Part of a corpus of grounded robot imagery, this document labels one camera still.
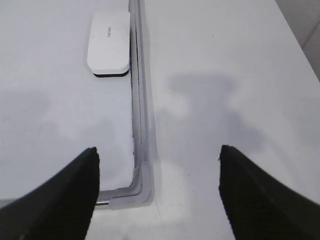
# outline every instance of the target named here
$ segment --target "white table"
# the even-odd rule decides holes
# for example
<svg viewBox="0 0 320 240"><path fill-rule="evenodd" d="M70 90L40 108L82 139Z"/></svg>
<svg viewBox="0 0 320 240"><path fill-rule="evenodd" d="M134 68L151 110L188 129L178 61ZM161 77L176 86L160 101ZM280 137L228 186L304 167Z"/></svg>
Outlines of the white table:
<svg viewBox="0 0 320 240"><path fill-rule="evenodd" d="M18 198L84 149L100 156L100 189L131 185L131 73L97 78L87 64L98 11L128 0L0 2L0 199Z"/></svg>
<svg viewBox="0 0 320 240"><path fill-rule="evenodd" d="M233 239L222 144L320 203L320 84L276 3L149 0L144 13L154 200L95 211L87 239Z"/></svg>

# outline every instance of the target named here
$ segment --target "black base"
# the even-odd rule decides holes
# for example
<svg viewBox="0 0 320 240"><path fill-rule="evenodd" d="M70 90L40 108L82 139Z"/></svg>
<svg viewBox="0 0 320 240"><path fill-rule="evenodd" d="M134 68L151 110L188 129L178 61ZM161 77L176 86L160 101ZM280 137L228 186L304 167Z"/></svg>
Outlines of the black base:
<svg viewBox="0 0 320 240"><path fill-rule="evenodd" d="M93 74L93 75L95 75L98 78L111 78L111 77L124 77L128 73L129 73L129 70L120 74Z"/></svg>

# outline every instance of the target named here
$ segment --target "white device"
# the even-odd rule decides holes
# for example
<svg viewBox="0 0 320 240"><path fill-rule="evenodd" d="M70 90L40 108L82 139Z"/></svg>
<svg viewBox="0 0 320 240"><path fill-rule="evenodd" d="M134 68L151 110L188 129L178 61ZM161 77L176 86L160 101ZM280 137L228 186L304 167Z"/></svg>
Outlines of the white device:
<svg viewBox="0 0 320 240"><path fill-rule="evenodd" d="M130 67L130 13L98 12L91 25L87 64L97 77L125 76Z"/></svg>

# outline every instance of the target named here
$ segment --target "white surface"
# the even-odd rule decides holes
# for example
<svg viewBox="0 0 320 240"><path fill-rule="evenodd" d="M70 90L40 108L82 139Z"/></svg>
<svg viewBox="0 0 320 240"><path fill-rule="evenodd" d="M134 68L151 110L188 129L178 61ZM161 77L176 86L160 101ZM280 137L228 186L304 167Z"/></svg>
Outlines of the white surface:
<svg viewBox="0 0 320 240"><path fill-rule="evenodd" d="M87 63L94 74L123 74L130 66L130 13L97 12L92 20Z"/></svg>
<svg viewBox="0 0 320 240"><path fill-rule="evenodd" d="M222 144L320 203L320 84L273 0L145 1L151 206L94 212L88 240L234 239Z"/></svg>
<svg viewBox="0 0 320 240"><path fill-rule="evenodd" d="M15 0L0 7L0 199L21 196L97 146L102 190L134 168L130 74L87 66L92 17L128 1Z"/></svg>

